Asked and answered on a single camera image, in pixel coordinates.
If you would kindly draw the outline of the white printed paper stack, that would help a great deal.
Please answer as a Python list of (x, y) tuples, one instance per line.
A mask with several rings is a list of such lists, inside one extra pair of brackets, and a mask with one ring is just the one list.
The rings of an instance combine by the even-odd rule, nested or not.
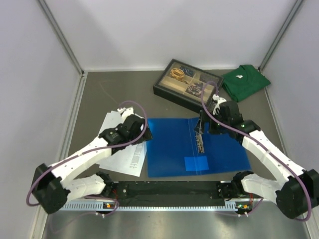
[[(111, 111), (106, 114), (99, 133), (107, 128), (115, 127), (122, 122), (120, 113)], [(146, 153), (146, 142), (130, 145), (114, 155), (100, 160), (97, 164), (101, 169), (140, 177)]]

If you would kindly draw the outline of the blue plastic folder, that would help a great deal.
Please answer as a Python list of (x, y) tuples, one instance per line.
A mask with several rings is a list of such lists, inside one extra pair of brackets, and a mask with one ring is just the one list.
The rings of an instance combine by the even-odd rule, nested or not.
[(198, 151), (194, 128), (198, 118), (149, 119), (152, 140), (147, 142), (150, 178), (199, 176), (251, 170), (245, 149), (227, 134), (202, 136)]

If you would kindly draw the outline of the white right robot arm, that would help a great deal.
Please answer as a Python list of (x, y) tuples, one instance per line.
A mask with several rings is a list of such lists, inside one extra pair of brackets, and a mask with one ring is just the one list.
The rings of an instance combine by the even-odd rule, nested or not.
[(205, 125), (208, 133), (226, 134), (252, 153), (274, 176), (273, 180), (258, 176), (252, 171), (237, 173), (231, 181), (231, 193), (222, 196), (244, 197), (255, 194), (273, 202), (289, 219), (306, 213), (311, 216), (319, 205), (319, 174), (314, 169), (305, 170), (294, 163), (274, 144), (252, 120), (244, 120), (234, 101), (213, 94), (209, 104), (200, 111), (195, 133), (201, 138)]

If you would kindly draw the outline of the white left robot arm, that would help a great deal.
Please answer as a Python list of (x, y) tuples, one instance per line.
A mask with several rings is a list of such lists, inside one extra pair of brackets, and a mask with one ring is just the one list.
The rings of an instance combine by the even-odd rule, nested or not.
[(35, 169), (28, 195), (33, 195), (47, 214), (56, 213), (65, 204), (80, 198), (109, 197), (115, 183), (108, 174), (97, 172), (85, 178), (79, 175), (128, 146), (152, 139), (145, 117), (135, 114), (133, 108), (120, 108), (118, 112), (122, 122), (117, 126), (104, 129), (68, 158), (49, 166), (42, 163)]

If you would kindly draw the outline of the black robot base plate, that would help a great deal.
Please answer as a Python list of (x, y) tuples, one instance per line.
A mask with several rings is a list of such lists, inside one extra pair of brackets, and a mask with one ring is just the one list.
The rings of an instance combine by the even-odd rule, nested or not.
[(251, 193), (244, 192), (232, 181), (109, 181), (101, 195), (117, 199), (122, 205), (209, 203), (251, 198)]

